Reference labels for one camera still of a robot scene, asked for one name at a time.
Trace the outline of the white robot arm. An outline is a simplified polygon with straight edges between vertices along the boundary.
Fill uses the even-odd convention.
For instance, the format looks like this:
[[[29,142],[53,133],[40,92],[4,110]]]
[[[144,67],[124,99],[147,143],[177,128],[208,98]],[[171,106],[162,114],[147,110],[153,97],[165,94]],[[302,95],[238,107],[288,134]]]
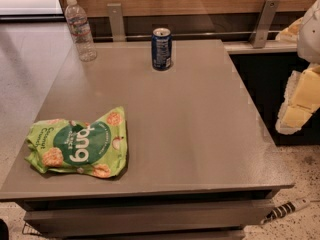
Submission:
[[[278,133],[291,135],[320,108],[320,0],[280,32],[277,40],[296,40],[298,56],[309,62],[307,69],[293,70],[288,78],[275,124]]]

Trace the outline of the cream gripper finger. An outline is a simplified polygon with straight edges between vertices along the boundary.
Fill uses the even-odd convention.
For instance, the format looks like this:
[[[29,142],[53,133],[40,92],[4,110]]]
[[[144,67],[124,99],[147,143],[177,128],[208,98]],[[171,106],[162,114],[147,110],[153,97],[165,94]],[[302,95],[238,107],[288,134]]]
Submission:
[[[280,31],[277,34],[275,40],[280,42],[296,43],[301,23],[302,23],[302,18],[297,19],[287,28]]]
[[[275,128],[284,135],[302,129],[320,108],[320,65],[311,63],[303,72],[293,71],[288,78]]]

